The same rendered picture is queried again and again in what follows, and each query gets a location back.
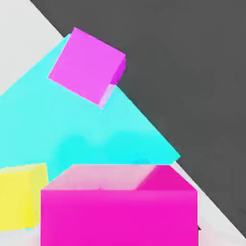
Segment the small magenta cube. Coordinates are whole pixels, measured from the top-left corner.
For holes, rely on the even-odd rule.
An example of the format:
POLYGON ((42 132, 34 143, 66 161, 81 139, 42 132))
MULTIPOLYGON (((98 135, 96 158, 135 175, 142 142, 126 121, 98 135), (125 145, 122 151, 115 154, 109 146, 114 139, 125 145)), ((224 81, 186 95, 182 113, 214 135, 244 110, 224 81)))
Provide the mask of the small magenta cube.
POLYGON ((197 190, 169 165, 72 165, 41 190, 40 246, 198 246, 197 190))

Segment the small yellow cube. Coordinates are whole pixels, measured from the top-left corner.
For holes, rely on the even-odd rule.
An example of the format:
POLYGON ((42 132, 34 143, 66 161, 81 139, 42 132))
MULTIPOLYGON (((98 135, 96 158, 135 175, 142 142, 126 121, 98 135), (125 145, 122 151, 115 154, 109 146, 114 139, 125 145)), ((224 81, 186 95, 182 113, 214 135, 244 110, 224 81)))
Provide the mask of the small yellow cube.
POLYGON ((47 184, 45 163, 0 169, 0 232, 40 223, 41 189, 47 184))

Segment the small violet cube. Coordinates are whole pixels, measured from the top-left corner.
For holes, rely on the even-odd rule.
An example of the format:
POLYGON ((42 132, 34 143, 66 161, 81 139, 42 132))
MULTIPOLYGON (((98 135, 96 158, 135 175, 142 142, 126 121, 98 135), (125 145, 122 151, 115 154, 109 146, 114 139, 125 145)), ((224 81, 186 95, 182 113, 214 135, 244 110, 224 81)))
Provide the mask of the small violet cube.
POLYGON ((49 79, 104 108, 126 69, 126 55, 74 28, 49 79))

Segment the large cyan box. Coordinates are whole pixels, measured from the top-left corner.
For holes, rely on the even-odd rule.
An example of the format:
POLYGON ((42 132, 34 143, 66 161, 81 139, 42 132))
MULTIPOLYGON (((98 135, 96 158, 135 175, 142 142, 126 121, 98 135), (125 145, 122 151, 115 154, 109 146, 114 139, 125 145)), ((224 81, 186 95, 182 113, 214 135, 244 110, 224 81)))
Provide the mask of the large cyan box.
POLYGON ((49 180, 73 164, 164 164, 179 153, 118 88, 101 109, 51 81, 63 38, 0 96, 0 169, 46 163, 49 180))

